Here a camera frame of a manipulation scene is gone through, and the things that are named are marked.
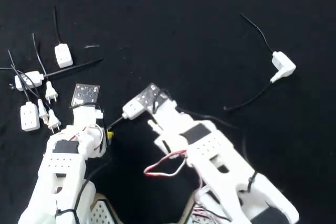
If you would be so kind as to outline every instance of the table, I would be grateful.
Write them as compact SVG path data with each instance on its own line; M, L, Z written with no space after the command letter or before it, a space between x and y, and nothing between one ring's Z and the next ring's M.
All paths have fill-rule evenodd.
M0 66L39 69L31 33L41 42L47 72L58 70L52 21L57 6L61 38L76 64L104 57L98 65L52 79L59 93L55 113L72 123L68 109L76 83L100 85L99 103L112 122L121 107L150 82L170 90L179 106L221 117L248 129L247 153L297 207L300 223L333 223L336 181L335 0L0 0ZM297 65L259 100L232 114L224 105L252 97L274 75L268 42ZM84 49L86 45L100 47ZM25 97L0 78L0 216L16 223L33 191L50 131L22 132ZM127 223L177 221L196 188L184 169L175 178L147 178L143 169L162 153L147 126L148 115L115 128L113 164L93 181ZM241 150L242 133L218 127ZM88 163L88 170L98 165ZM173 169L174 162L162 169Z

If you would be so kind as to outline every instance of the angled plug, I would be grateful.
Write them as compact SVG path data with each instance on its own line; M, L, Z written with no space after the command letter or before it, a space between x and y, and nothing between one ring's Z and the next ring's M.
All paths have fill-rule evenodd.
M54 133L54 129L57 128L59 130L59 126L60 125L61 125L61 122L55 116L54 111L53 110L49 110L48 128L52 131L52 133Z
M270 79L271 83L277 80L290 76L296 69L295 64L283 52L273 52L273 65L278 69L278 72Z
M38 99L37 104L38 104L38 115L39 115L39 117L43 120L44 124L48 125L49 115L47 113L46 108L43 105L43 101L41 99Z
M58 93L56 92L56 90L53 88L53 85L51 84L50 81L46 82L46 99L48 100L49 104L50 104L50 100L54 99L55 102L57 101L57 97L58 97Z

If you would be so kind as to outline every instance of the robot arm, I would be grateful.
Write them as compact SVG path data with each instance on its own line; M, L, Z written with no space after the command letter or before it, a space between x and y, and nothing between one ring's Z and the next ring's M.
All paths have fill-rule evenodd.
M289 224L299 220L291 202L238 154L214 123L195 121L176 107L169 94L151 84L124 106L123 116L133 119L148 111L155 120L149 125L159 135L154 143L165 154L186 150L188 166L207 184L196 193L196 201L208 207L206 193L215 195L220 203L216 213L224 217L215 217L217 223L255 224L269 214L281 215Z
M74 124L50 137L27 209L18 224L87 224L96 188L84 179L88 158L106 152L102 111L85 105L73 109Z

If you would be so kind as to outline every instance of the metal plate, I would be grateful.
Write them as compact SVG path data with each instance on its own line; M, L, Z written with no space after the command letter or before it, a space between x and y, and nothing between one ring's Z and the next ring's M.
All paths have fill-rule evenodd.
M152 112L154 98L159 94L160 88L151 83L146 89L144 89L136 100L144 106L149 112ZM163 102L168 99L168 96L164 92L160 92L159 97L156 99L155 107L158 108Z
M85 102L97 102L99 86L88 84L76 84L74 95L72 96L71 106Z

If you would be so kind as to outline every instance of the power plug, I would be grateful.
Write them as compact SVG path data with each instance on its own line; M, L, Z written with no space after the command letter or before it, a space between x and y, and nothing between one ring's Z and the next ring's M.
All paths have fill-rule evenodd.
M20 108L21 128L24 131L34 131L40 128L37 106L32 102L26 102Z
M133 120L145 110L146 108L140 102L138 102L136 98L133 98L124 107L122 107L122 116L125 119Z
M56 92L56 90L54 89L53 85L51 84L50 81L46 82L46 99L48 100L49 104L50 104L50 100L54 99L55 102L57 101L57 97L58 97L58 93Z
M59 126L60 125L61 125L61 122L55 116L54 111L53 110L49 110L48 128L52 131L52 133L54 133L54 129L57 128L59 130Z
M68 44L59 44L58 46L56 46L55 55L60 68L65 68L74 64Z
M43 74L41 74L39 71L32 71L32 72L26 73L26 76L28 76L33 81L34 85L25 75L21 74L21 76L22 76L22 79L27 83L28 87L30 87L31 89L34 87L34 85L36 87L41 86L42 81L44 80ZM14 81L15 81L16 89L19 91L23 91L19 76L15 76Z
M283 52L273 52L273 65L278 69L278 72L270 79L271 83L277 80L290 76L296 69L295 64Z
M38 104L38 115L39 115L39 117L43 120L44 124L48 125L49 115L47 113L46 108L43 105L43 101L41 99L38 99L37 104Z

